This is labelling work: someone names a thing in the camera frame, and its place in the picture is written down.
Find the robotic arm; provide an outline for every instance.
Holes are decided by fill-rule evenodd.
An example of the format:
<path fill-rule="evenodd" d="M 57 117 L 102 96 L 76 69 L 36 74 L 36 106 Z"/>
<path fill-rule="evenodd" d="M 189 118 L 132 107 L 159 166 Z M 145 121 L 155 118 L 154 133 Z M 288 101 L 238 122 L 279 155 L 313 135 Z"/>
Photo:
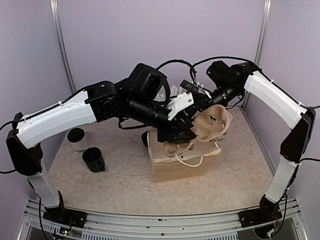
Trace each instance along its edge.
<path fill-rule="evenodd" d="M 241 224 L 247 227 L 257 220 L 264 223 L 274 220 L 275 216 L 280 218 L 279 201 L 296 176 L 298 162 L 311 137 L 315 111 L 295 103 L 250 63 L 229 67 L 223 61 L 215 61 L 206 73 L 216 84 L 216 90 L 210 92 L 184 80 L 181 86 L 187 92 L 169 99 L 167 77 L 140 63 L 120 82 L 102 81 L 32 115 L 16 114 L 6 140 L 7 147 L 15 169 L 27 177 L 42 198 L 46 209 L 43 217 L 66 225 L 72 219 L 72 226 L 83 228 L 86 213 L 64 208 L 62 195 L 55 190 L 41 164 L 41 141 L 71 128 L 113 117 L 119 119 L 118 126 L 123 129 L 121 123 L 129 118 L 143 123 L 129 129 L 156 128 L 159 142 L 191 140 L 196 137 L 190 129 L 195 112 L 215 104 L 227 106 L 233 98 L 244 96 L 247 90 L 273 109 L 292 131 L 281 144 L 280 163 L 260 207 L 240 212 Z M 153 99 L 162 86 L 167 99 L 156 102 Z"/>

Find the metal pole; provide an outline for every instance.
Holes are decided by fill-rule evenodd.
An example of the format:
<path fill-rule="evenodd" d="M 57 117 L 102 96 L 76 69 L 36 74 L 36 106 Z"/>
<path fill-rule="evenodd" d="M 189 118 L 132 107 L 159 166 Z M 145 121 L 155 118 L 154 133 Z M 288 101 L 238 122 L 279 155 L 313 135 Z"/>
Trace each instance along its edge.
<path fill-rule="evenodd" d="M 271 8 L 271 0 L 264 0 L 264 9 L 262 13 L 262 22 L 260 26 L 260 34 L 258 39 L 258 45 L 256 47 L 255 56 L 254 56 L 254 63 L 259 66 L 261 56 L 263 53 L 264 43 L 267 35 L 267 28 L 270 16 L 270 8 Z M 248 103 L 250 100 L 250 93 L 246 92 L 244 96 L 244 101 L 242 104 L 242 108 L 246 111 L 248 107 Z"/>
<path fill-rule="evenodd" d="M 51 4 L 53 23 L 54 23 L 56 35 L 58 38 L 60 54 L 61 54 L 61 58 L 62 58 L 63 66 L 64 66 L 64 71 L 66 74 L 66 78 L 68 81 L 70 91 L 71 91 L 71 93 L 75 93 L 77 89 L 76 89 L 76 85 L 75 85 L 75 82 L 74 82 L 72 74 L 71 74 L 71 69 L 70 69 L 69 60 L 68 60 L 68 56 L 67 56 L 67 51 L 66 51 L 66 46 L 65 46 L 65 42 L 64 42 L 64 36 L 63 36 L 61 22 L 60 22 L 60 16 L 59 16 L 58 1 L 57 0 L 50 0 L 50 4 Z"/>

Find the black mug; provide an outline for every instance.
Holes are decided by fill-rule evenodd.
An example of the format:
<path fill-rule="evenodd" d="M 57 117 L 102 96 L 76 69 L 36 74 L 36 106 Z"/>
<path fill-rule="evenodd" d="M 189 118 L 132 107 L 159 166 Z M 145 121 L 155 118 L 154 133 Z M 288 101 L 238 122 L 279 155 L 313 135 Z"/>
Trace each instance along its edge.
<path fill-rule="evenodd" d="M 82 154 L 82 159 L 88 169 L 93 173 L 103 172 L 106 170 L 105 160 L 102 153 L 97 147 L 89 147 Z"/>

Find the white cup with black lid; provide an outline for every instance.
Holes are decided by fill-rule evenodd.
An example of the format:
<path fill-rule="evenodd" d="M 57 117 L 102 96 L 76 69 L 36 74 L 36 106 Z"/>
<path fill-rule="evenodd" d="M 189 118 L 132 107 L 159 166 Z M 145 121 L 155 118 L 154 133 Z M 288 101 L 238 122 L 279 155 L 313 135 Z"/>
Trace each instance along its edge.
<path fill-rule="evenodd" d="M 81 128 L 73 128 L 67 135 L 68 141 L 72 144 L 77 153 L 82 154 L 87 148 L 87 141 L 85 138 L 85 131 Z"/>

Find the white handle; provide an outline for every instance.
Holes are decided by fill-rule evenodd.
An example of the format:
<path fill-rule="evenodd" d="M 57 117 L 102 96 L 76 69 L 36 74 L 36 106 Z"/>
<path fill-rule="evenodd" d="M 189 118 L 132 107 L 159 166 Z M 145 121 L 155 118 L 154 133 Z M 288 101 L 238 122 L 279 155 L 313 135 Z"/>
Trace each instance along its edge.
<path fill-rule="evenodd" d="M 174 156 L 175 156 L 175 158 L 176 158 L 180 163 L 182 163 L 183 165 L 186 165 L 186 166 L 188 166 L 188 167 L 192 167 L 192 168 L 199 167 L 199 166 L 202 164 L 202 161 L 204 160 L 204 156 L 201 156 L 200 162 L 199 162 L 198 164 L 196 164 L 196 165 L 190 165 L 190 164 L 188 164 L 188 163 L 183 162 L 183 161 L 178 157 L 177 154 L 174 155 Z"/>

